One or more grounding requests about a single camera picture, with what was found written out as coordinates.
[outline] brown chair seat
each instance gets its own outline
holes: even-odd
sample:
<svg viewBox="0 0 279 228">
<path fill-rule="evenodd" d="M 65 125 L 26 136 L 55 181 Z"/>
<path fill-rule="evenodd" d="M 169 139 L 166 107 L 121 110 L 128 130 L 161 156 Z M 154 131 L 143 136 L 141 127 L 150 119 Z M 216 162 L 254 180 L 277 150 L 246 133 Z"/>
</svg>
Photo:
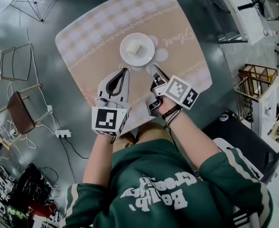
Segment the brown chair seat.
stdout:
<svg viewBox="0 0 279 228">
<path fill-rule="evenodd" d="M 20 134 L 26 134 L 35 128 L 35 123 L 17 91 L 11 96 L 7 108 Z"/>
</svg>

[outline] green sweatshirt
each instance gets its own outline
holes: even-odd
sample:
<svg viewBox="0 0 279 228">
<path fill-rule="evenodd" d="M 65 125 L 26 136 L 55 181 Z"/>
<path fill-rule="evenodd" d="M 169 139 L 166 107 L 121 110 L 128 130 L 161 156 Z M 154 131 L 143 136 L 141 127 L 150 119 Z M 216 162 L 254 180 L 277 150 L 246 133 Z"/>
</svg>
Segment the green sweatshirt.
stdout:
<svg viewBox="0 0 279 228">
<path fill-rule="evenodd" d="M 240 150 L 221 152 L 193 176 L 167 140 L 137 144 L 113 155 L 108 189 L 73 184 L 68 189 L 64 228 L 232 227 L 234 206 L 258 213 L 267 227 L 272 200 L 255 179 Z"/>
</svg>

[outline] wooden chair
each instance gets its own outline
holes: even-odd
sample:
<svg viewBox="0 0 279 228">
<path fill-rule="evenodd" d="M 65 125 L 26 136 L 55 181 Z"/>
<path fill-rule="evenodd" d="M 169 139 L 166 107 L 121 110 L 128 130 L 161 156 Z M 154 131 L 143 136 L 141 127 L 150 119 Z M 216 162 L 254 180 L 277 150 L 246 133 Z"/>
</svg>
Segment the wooden chair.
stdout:
<svg viewBox="0 0 279 228">
<path fill-rule="evenodd" d="M 14 123 L 18 131 L 18 136 L 12 143 L 10 143 L 8 140 L 3 138 L 0 134 L 0 142 L 7 149 L 9 149 L 11 144 L 13 144 L 16 140 L 18 140 L 21 137 L 21 135 L 26 134 L 31 130 L 33 130 L 38 122 L 42 121 L 46 116 L 48 116 L 53 112 L 53 109 L 51 109 L 50 111 L 42 115 L 40 118 L 38 118 L 36 121 L 34 121 L 30 116 L 23 102 L 24 99 L 28 98 L 28 96 L 22 97 L 22 95 L 38 87 L 41 87 L 41 84 L 29 87 L 21 91 L 15 91 L 11 96 L 7 107 L 0 110 L 0 113 L 4 112 L 5 110 L 8 110 L 12 118 L 12 122 Z"/>
</svg>

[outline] power strip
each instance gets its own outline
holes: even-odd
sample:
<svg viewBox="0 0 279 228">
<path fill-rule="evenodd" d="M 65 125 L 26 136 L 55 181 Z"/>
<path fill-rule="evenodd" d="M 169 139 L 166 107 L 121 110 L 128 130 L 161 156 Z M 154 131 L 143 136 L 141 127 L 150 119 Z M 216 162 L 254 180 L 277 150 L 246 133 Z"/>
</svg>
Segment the power strip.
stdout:
<svg viewBox="0 0 279 228">
<path fill-rule="evenodd" d="M 59 138 L 59 136 L 61 136 L 62 138 L 64 138 L 65 136 L 67 138 L 71 138 L 72 137 L 72 133 L 70 130 L 57 130 L 55 131 L 56 137 Z"/>
</svg>

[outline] white plate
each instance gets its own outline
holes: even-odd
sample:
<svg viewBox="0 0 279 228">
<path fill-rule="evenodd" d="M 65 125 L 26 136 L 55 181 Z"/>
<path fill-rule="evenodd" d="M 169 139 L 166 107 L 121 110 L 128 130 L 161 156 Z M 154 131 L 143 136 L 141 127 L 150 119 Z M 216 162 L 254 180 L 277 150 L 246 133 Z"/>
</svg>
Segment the white plate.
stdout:
<svg viewBox="0 0 279 228">
<path fill-rule="evenodd" d="M 127 51 L 130 43 L 140 44 L 137 54 Z M 131 66 L 144 66 L 153 59 L 155 47 L 152 39 L 142 33 L 133 33 L 124 38 L 121 42 L 120 53 L 122 59 Z"/>
</svg>

